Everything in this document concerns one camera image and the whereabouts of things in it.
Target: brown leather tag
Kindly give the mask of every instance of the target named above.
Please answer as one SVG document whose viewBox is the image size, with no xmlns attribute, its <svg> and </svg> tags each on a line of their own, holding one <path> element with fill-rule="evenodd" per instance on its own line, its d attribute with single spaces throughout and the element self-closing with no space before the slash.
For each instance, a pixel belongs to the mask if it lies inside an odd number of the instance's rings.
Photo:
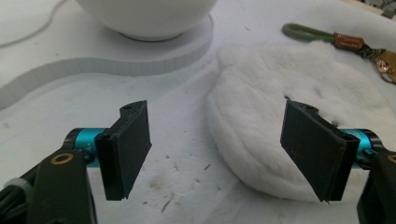
<svg viewBox="0 0 396 224">
<path fill-rule="evenodd" d="M 361 37 L 356 37 L 352 35 L 342 35 L 334 33 L 335 37 L 335 47 L 338 49 L 347 49 L 352 51 L 357 51 L 364 46 L 364 40 Z"/>
</svg>

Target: bowl base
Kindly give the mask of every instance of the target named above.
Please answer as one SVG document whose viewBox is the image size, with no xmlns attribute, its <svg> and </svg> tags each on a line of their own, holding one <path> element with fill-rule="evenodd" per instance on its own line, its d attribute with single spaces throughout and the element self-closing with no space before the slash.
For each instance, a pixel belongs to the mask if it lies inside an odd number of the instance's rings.
<svg viewBox="0 0 396 224">
<path fill-rule="evenodd" d="M 177 35 L 166 35 L 166 36 L 156 36 L 156 37 L 145 37 L 145 36 L 139 36 L 139 35 L 126 35 L 123 33 L 120 33 L 132 40 L 137 40 L 137 41 L 144 41 L 144 42 L 161 42 L 161 41 L 167 41 L 171 40 L 174 38 L 177 38 L 178 36 L 182 34 L 177 34 Z"/>
</svg>

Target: polishing pad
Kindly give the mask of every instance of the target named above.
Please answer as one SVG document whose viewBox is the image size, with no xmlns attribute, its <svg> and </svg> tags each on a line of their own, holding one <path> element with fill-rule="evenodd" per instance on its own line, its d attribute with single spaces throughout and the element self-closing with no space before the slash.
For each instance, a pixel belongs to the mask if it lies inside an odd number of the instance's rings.
<svg viewBox="0 0 396 224">
<path fill-rule="evenodd" d="M 364 74 L 337 62 L 336 53 L 321 42 L 220 52 L 221 74 L 207 101 L 208 124 L 219 153 L 247 185 L 279 198 L 318 202 L 279 142 L 285 97 L 316 107 L 338 128 L 370 129 L 386 148 L 395 148 L 396 118 L 388 102 Z M 343 202 L 358 200 L 367 175 L 351 171 Z"/>
</svg>

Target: gold key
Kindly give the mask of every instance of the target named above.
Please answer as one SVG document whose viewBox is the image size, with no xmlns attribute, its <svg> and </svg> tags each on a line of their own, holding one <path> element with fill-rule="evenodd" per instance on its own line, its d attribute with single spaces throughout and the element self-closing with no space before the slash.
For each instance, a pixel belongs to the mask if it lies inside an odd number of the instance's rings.
<svg viewBox="0 0 396 224">
<path fill-rule="evenodd" d="M 396 84 L 396 53 L 384 50 L 378 57 L 376 57 L 376 65 L 378 72 L 381 74 L 384 81 Z"/>
</svg>

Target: cable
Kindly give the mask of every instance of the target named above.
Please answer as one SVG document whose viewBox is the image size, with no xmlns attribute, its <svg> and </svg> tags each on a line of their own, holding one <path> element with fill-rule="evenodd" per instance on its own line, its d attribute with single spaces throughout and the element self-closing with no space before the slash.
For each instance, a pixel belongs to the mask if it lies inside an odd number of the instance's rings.
<svg viewBox="0 0 396 224">
<path fill-rule="evenodd" d="M 11 46 L 11 45 L 19 44 L 19 43 L 21 43 L 21 42 L 23 42 L 23 41 L 25 41 L 25 40 L 27 40 L 27 39 L 29 39 L 29 38 L 32 38 L 33 36 L 38 35 L 38 34 L 40 34 L 41 32 L 43 32 L 43 31 L 44 31 L 45 29 L 47 29 L 47 27 L 49 27 L 50 24 L 52 23 L 53 18 L 55 17 L 56 11 L 57 11 L 57 10 L 61 7 L 61 5 L 63 5 L 66 1 L 67 1 L 67 0 L 62 0 L 62 1 L 60 1 L 58 4 L 56 4 L 56 6 L 53 8 L 53 10 L 51 11 L 51 13 L 49 14 L 49 19 L 47 20 L 47 22 L 44 23 L 44 25 L 42 25 L 42 26 L 41 26 L 40 28 L 38 28 L 36 31 L 32 32 L 32 33 L 29 34 L 29 35 L 26 35 L 26 36 L 24 36 L 24 37 L 21 37 L 21 38 L 19 38 L 19 39 L 11 40 L 11 41 L 9 41 L 9 42 L 7 42 L 7 43 L 0 44 L 0 49 L 1 49 L 1 48 L 5 48 L 5 47 L 8 47 L 8 46 Z"/>
</svg>

